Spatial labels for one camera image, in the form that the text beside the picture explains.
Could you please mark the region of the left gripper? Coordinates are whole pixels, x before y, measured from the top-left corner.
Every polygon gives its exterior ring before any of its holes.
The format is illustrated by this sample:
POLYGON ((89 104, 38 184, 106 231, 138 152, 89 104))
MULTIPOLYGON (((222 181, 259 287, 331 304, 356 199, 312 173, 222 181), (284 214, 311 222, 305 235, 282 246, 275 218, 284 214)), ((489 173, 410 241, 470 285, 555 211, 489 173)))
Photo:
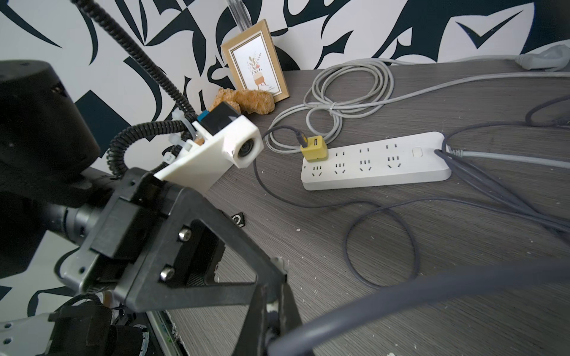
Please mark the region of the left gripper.
POLYGON ((273 302, 286 274, 235 225, 237 213, 132 169, 60 275, 81 294, 111 290, 136 312, 247 305, 258 285, 273 302))

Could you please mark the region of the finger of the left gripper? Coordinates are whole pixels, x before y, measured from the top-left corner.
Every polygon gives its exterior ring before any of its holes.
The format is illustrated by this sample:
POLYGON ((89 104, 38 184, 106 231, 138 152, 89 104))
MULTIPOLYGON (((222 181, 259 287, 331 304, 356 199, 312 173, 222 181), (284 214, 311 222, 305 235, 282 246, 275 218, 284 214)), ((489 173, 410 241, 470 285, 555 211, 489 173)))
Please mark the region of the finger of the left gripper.
POLYGON ((255 288, 233 355, 268 355, 271 342, 302 325, 292 289, 282 284, 269 302, 267 285, 255 288))

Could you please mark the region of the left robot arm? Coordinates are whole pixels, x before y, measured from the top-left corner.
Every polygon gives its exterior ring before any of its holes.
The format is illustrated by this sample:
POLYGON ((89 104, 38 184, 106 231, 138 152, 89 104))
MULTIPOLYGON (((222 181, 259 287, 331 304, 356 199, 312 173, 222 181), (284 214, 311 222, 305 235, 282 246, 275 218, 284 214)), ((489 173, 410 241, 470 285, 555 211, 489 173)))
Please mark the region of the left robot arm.
POLYGON ((47 62, 1 63, 1 271, 17 274, 42 233, 76 245, 55 265, 74 297, 56 311, 1 325, 3 355, 143 355, 148 327, 115 314, 207 306, 248 308, 236 355, 267 355, 301 326, 282 263, 203 193, 261 153, 258 127, 220 104, 204 119, 95 1, 103 28, 176 102, 165 122, 119 133, 110 174, 99 146, 47 62))

